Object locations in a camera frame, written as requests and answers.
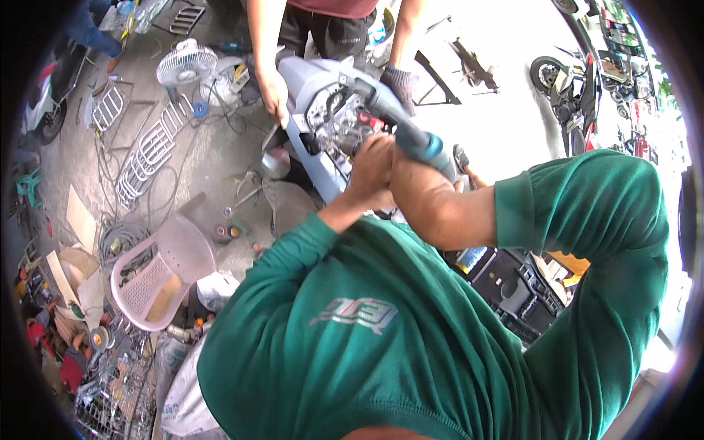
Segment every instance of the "red shirt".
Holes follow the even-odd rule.
[[[304,11],[340,18],[364,18],[377,7],[379,0],[289,0]]]
[[[41,342],[44,348],[46,348],[46,351],[53,357],[56,357],[54,350],[52,350],[51,345],[49,345],[49,340],[44,336],[44,326],[39,322],[34,321],[32,324],[27,325],[27,337],[30,338],[30,344],[32,344],[33,348],[36,348]]]
[[[78,363],[70,356],[64,356],[63,362],[58,369],[58,374],[61,376],[61,381],[68,384],[68,388],[73,394],[76,394],[76,387],[81,383],[83,371]]]

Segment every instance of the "white fan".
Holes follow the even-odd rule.
[[[156,68],[156,80],[166,87],[172,101],[177,98],[176,87],[210,77],[218,65],[218,56],[212,49],[199,46],[188,38],[176,45]]]

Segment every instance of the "blue jeans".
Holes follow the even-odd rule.
[[[83,47],[96,49],[117,58],[122,53],[122,44],[106,32],[98,30],[91,13],[104,17],[110,8],[110,0],[84,0],[79,10],[66,26],[66,34]]]

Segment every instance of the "work glove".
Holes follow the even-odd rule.
[[[389,86],[391,91],[396,95],[396,98],[401,102],[403,110],[409,115],[415,115],[415,107],[413,105],[413,86],[415,86],[416,76],[413,72],[401,70],[387,65],[379,79],[382,84]]]

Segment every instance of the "hand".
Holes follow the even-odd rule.
[[[289,88],[281,74],[276,70],[262,70],[257,72],[259,90],[266,111],[277,119],[284,130],[289,124],[289,111],[286,101],[289,98]]]
[[[411,116],[415,115],[415,105],[413,104],[413,87],[417,77],[413,72],[401,70],[387,65],[382,73],[379,82],[389,86],[396,98],[401,102],[403,110]]]
[[[386,133],[369,136],[354,158],[347,200],[363,211],[396,206],[389,190],[396,138]]]

